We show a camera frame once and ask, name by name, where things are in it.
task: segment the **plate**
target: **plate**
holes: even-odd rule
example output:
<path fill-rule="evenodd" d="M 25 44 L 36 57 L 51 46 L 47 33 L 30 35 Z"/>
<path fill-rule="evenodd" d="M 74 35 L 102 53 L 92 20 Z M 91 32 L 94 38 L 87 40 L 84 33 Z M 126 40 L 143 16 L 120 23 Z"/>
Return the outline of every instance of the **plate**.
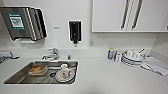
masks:
<path fill-rule="evenodd" d="M 136 62 L 141 62 L 144 58 L 140 55 L 140 57 L 137 59 L 137 58 L 133 58 L 133 57 L 129 57 L 127 56 L 125 53 L 123 53 L 123 56 L 129 60 L 132 60 L 132 61 L 136 61 Z"/>
<path fill-rule="evenodd" d="M 137 61 L 129 60 L 129 59 L 125 58 L 125 57 L 122 57 L 121 61 L 124 64 L 126 64 L 128 66 L 131 66 L 131 67 L 140 67 L 140 65 L 142 63 L 142 62 L 139 62 L 139 61 L 137 62 Z"/>
<path fill-rule="evenodd" d="M 59 81 L 59 82 L 68 82 L 70 81 L 73 77 L 75 76 L 75 71 L 73 69 L 71 69 L 70 71 L 70 76 L 66 79 L 63 78 L 63 73 L 62 73 L 62 70 L 59 70 L 56 74 L 56 79 Z"/>

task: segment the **wall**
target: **wall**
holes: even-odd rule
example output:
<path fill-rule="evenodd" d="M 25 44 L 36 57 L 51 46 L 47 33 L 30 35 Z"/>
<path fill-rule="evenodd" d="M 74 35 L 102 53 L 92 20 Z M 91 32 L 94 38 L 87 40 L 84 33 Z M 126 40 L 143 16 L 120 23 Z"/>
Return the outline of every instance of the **wall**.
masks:
<path fill-rule="evenodd" d="M 36 44 L 13 42 L 6 31 L 0 32 L 0 49 L 133 49 L 149 53 L 157 33 L 92 33 L 90 31 L 90 0 L 4 0 L 5 6 L 29 6 L 43 11 L 48 37 Z M 69 20 L 82 21 L 82 42 L 74 47 L 69 40 Z M 94 46 L 89 47 L 89 40 Z"/>
<path fill-rule="evenodd" d="M 11 42 L 12 49 L 44 49 L 57 47 L 60 49 L 83 49 L 88 47 L 89 35 L 89 0 L 4 0 L 5 6 L 34 7 L 43 12 L 48 37 L 33 45 L 22 45 Z M 74 47 L 69 38 L 69 21 L 82 21 L 82 42 Z"/>
<path fill-rule="evenodd" d="M 3 0 L 0 0 L 0 7 L 4 7 Z M 2 15 L 0 13 L 0 30 L 6 29 L 5 24 L 2 19 Z"/>
<path fill-rule="evenodd" d="M 168 64 L 168 33 L 159 33 L 150 55 Z"/>

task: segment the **black soap dispenser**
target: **black soap dispenser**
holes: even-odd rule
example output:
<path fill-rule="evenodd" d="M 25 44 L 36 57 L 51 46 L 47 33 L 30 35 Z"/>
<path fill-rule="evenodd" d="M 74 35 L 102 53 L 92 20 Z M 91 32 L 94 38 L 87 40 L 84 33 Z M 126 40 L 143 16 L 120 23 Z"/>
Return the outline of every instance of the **black soap dispenser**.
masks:
<path fill-rule="evenodd" d="M 69 21 L 70 40 L 76 45 L 81 41 L 81 21 Z"/>

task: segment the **cup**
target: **cup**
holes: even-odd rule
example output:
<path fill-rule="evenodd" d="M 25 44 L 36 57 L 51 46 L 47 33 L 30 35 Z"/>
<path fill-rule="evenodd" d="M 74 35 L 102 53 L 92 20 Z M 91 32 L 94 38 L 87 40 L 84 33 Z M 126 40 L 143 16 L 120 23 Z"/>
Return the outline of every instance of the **cup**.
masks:
<path fill-rule="evenodd" d="M 139 59 L 140 53 L 138 51 L 134 51 L 133 54 L 132 54 L 132 57 L 136 58 L 136 59 Z"/>
<path fill-rule="evenodd" d="M 62 65 L 61 65 L 61 69 L 65 69 L 65 68 L 67 68 L 67 67 L 68 67 L 67 64 L 62 64 Z"/>
<path fill-rule="evenodd" d="M 132 54 L 133 54 L 133 50 L 127 50 L 127 56 L 128 57 L 132 57 Z"/>
<path fill-rule="evenodd" d="M 63 78 L 67 79 L 70 76 L 70 69 L 69 68 L 64 68 L 62 69 L 62 73 L 63 73 Z"/>

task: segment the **sink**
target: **sink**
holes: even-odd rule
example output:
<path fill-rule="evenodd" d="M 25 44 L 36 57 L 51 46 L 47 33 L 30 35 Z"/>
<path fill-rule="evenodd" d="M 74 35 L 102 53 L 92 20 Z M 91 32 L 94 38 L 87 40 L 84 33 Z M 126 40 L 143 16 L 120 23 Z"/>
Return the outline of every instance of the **sink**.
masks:
<path fill-rule="evenodd" d="M 77 61 L 57 61 L 57 62 L 52 62 L 52 61 L 35 61 L 35 62 L 30 62 L 28 65 L 23 67 L 21 70 L 19 70 L 17 73 L 15 73 L 13 76 L 8 78 L 4 84 L 49 84 L 49 83 L 38 83 L 48 77 L 50 73 L 53 71 L 58 72 L 61 69 L 61 64 L 67 64 L 68 68 L 74 70 L 74 77 L 67 81 L 67 82 L 59 82 L 58 80 L 53 80 L 51 84 L 72 84 L 75 82 L 76 78 L 76 72 L 77 72 L 77 66 L 78 62 Z M 28 71 L 35 65 L 47 65 L 48 71 L 46 74 L 42 76 L 32 76 L 28 74 Z"/>

